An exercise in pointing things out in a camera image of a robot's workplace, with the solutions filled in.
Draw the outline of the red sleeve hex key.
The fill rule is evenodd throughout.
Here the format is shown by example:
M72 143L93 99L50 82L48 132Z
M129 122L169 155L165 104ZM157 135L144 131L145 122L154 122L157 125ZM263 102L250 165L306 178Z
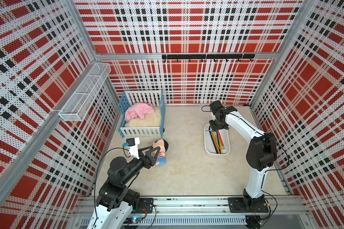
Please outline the red sleeve hex key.
M224 147L224 143L223 143L223 139L222 139L222 137L221 137L221 134L220 134L219 131L217 131L217 133L218 133L218 136L219 136L219 139L220 139L220 143L221 143L222 150L224 150L225 147Z

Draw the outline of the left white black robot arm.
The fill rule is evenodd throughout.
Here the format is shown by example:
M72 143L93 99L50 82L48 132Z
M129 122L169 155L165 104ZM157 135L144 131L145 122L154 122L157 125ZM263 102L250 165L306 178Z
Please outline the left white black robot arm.
M123 156L114 158L107 171L108 178L94 201L94 212L89 229L120 229L126 218L140 205L140 193L127 184L143 169L156 162L161 148L152 146L138 150L139 158L131 161Z

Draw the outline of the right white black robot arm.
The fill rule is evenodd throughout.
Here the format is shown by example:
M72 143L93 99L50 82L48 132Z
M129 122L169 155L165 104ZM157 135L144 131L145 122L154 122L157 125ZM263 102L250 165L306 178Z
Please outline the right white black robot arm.
M234 128L248 142L246 160L250 166L249 180L243 191L243 204L252 209L264 202L263 187L267 172L277 160L276 138L248 122L233 106L224 107L219 100L209 105L212 120L209 125L214 132Z

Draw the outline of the black large hex key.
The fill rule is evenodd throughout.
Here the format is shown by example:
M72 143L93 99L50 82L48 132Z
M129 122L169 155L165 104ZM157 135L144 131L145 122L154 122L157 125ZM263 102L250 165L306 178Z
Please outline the black large hex key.
M212 138L211 132L212 132L212 131L210 131L210 130L209 130L209 134L210 134L210 137L211 137L211 140L212 140L212 143L213 143L213 146L214 146L215 152L216 152L216 148L215 148L215 145L214 145L214 141L213 141L213 138Z

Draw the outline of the orange sleeve hex key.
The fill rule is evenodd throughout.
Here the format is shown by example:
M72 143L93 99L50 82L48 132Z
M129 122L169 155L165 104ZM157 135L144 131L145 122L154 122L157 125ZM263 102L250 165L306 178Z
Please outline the orange sleeve hex key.
M214 141L216 152L217 152L217 154L220 154L220 148L219 148L219 144L218 144L218 141L217 141L217 137L216 137L214 132L211 132L211 135L212 135L212 138L213 138L213 141Z

